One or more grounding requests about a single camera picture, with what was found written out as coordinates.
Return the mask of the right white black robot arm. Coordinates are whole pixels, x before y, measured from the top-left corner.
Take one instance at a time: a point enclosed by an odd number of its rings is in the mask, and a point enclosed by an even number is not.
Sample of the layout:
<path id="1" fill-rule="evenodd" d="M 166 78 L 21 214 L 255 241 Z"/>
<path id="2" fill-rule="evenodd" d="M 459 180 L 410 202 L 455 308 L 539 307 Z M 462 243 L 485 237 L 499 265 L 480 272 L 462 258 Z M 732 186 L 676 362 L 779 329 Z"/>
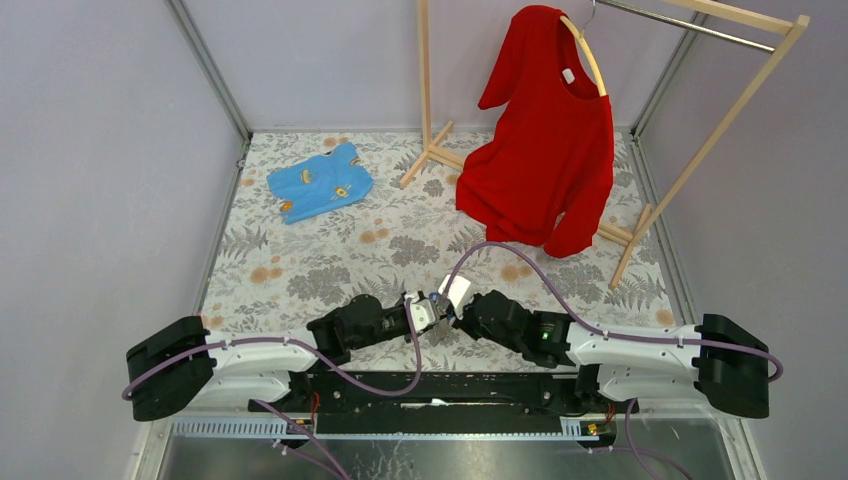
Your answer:
<path id="1" fill-rule="evenodd" d="M 536 366 L 577 368 L 573 396 L 589 412 L 651 398 L 706 402 L 743 418 L 770 414 L 769 348 L 723 315 L 679 327 L 584 326 L 570 313 L 531 311 L 491 291 L 474 295 L 454 326 Z"/>

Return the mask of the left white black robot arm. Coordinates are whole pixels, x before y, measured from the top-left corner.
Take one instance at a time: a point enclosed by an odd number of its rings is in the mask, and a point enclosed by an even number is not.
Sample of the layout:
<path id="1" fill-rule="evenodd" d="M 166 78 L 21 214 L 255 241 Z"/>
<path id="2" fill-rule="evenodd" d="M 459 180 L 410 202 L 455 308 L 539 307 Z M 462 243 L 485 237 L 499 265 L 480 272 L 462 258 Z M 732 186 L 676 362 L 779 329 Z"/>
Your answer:
<path id="1" fill-rule="evenodd" d="M 127 351 L 129 383 L 121 397 L 139 422 L 252 399 L 296 411 L 309 401 L 311 387 L 295 373 L 338 371 L 353 351 L 395 338 L 418 348 L 421 334 L 454 313 L 449 298 L 413 292 L 391 307 L 358 295 L 303 328 L 276 334 L 213 332 L 200 316 L 186 316 Z"/>

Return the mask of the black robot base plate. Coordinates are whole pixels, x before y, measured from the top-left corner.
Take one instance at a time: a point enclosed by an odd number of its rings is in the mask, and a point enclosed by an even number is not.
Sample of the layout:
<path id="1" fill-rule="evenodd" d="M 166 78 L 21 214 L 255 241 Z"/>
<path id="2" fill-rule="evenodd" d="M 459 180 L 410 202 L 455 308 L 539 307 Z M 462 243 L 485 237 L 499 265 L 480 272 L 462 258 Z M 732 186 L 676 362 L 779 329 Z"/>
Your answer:
<path id="1" fill-rule="evenodd" d="M 252 400 L 329 436 L 614 437 L 628 408 L 592 390 L 582 374 L 356 372 L 296 373 L 281 399 Z"/>

